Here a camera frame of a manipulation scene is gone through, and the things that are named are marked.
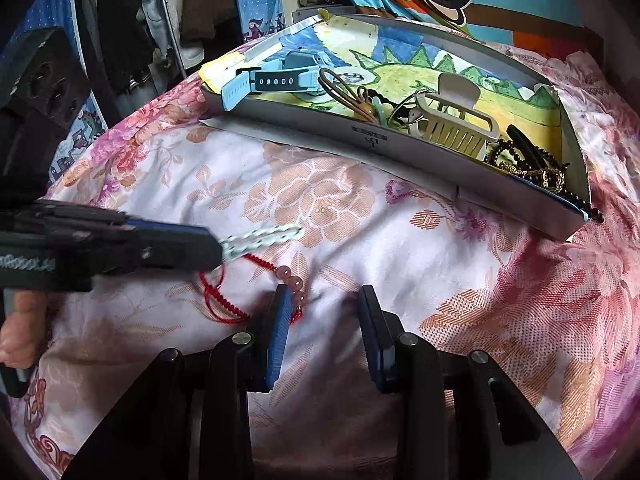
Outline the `left hand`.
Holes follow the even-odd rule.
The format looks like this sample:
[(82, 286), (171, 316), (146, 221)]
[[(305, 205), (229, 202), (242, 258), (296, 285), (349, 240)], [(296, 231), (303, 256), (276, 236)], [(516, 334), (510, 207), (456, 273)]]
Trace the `left hand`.
[(14, 292), (12, 312), (1, 329), (2, 364), (27, 370), (37, 363), (47, 338), (47, 306), (45, 292)]

